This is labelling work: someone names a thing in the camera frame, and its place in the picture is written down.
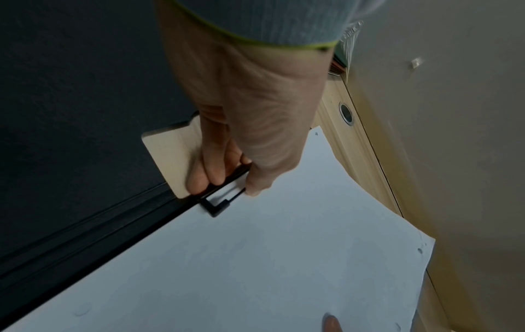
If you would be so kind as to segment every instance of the gray sweater sleeve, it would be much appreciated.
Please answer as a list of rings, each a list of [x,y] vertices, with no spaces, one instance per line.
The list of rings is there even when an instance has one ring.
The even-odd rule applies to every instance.
[[[286,46],[333,45],[352,19],[384,0],[175,0],[232,36]]]

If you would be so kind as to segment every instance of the black plastic clip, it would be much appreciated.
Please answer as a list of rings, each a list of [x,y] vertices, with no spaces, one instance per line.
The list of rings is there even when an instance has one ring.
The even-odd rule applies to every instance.
[[[240,178],[243,174],[248,172],[250,169],[250,165],[242,165],[239,168],[237,168],[232,175],[228,176],[226,181],[224,181],[224,184],[220,186],[210,186],[205,191],[205,194],[203,194],[199,198],[199,204],[208,211],[209,215],[211,215],[213,218],[220,215],[222,211],[224,211],[230,203],[234,201],[237,197],[241,196],[243,192],[246,191],[246,188],[243,188],[241,191],[239,191],[234,197],[230,198],[229,200],[225,199],[221,203],[217,205],[213,205],[208,201],[208,197],[214,193],[216,193],[219,189],[223,188],[224,186],[230,184],[231,182],[235,181],[236,179]]]

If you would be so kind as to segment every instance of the white paper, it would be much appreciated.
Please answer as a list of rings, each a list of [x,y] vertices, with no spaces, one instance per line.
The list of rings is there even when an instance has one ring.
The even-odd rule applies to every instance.
[[[7,331],[319,332],[331,313],[344,331],[408,332],[433,245],[315,128],[271,190],[217,218],[195,206]]]

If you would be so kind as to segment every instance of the yellow trim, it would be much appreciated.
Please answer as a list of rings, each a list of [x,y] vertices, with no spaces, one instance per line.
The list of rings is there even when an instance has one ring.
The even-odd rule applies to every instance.
[[[286,48],[286,49],[303,49],[303,50],[307,49],[307,50],[311,50],[311,49],[331,48],[331,47],[334,47],[335,45],[337,45],[337,43],[339,42],[338,40],[336,40],[336,41],[330,42],[330,43],[307,44],[307,45],[276,45],[276,44],[264,43],[264,42],[260,42],[258,40],[253,40],[253,39],[249,39],[249,38],[246,38],[246,37],[238,36],[238,35],[236,35],[234,33],[231,33],[231,32],[229,32],[227,30],[224,30],[224,29],[222,29],[220,27],[214,26],[210,22],[206,21],[202,17],[198,16],[197,14],[195,14],[194,12],[189,10],[188,8],[186,8],[183,5],[181,5],[180,3],[178,3],[176,0],[168,0],[168,2],[171,2],[176,7],[181,9],[183,12],[185,12],[186,14],[188,14],[189,16],[191,16],[192,18],[194,18],[198,22],[204,24],[205,26],[207,26],[207,27],[209,27],[209,28],[219,32],[220,34],[228,36],[228,37],[236,40],[237,42],[244,43],[244,44],[253,44],[253,45],[259,45],[259,46],[270,46],[270,47],[275,47],[275,48]]]

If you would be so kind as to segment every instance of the beige wall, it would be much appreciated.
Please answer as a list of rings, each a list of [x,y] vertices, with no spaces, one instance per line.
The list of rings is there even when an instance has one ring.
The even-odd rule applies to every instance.
[[[348,88],[455,330],[524,331],[525,2],[391,0]],[[410,69],[412,59],[424,63]]]

